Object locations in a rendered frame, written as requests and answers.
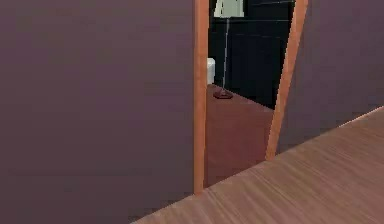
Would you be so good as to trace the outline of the white toilet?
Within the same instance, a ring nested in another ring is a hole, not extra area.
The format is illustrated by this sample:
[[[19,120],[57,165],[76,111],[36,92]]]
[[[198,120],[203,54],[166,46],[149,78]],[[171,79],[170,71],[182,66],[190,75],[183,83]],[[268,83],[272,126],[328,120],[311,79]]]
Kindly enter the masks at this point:
[[[213,58],[207,59],[207,84],[213,84],[215,77],[215,60]]]

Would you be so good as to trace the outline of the white shade floor lamp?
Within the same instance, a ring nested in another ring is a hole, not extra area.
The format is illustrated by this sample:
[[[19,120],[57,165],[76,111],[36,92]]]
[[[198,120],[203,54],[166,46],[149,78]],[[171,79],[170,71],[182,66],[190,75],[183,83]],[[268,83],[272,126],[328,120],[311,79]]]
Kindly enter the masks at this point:
[[[216,99],[231,99],[233,94],[225,89],[228,58],[230,20],[244,16],[244,0],[217,0],[213,16],[226,21],[223,78],[221,87],[213,94]]]

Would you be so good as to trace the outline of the orange wooden door frame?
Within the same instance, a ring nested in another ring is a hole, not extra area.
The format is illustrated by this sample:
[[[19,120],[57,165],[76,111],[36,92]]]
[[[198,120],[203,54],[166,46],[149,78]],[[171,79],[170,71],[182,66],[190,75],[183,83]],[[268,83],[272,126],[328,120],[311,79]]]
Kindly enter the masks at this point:
[[[285,116],[308,4],[309,0],[295,1],[276,106],[266,149],[266,160],[272,160],[277,154],[281,127]],[[193,0],[193,6],[193,193],[199,195],[204,189],[205,177],[209,0]]]

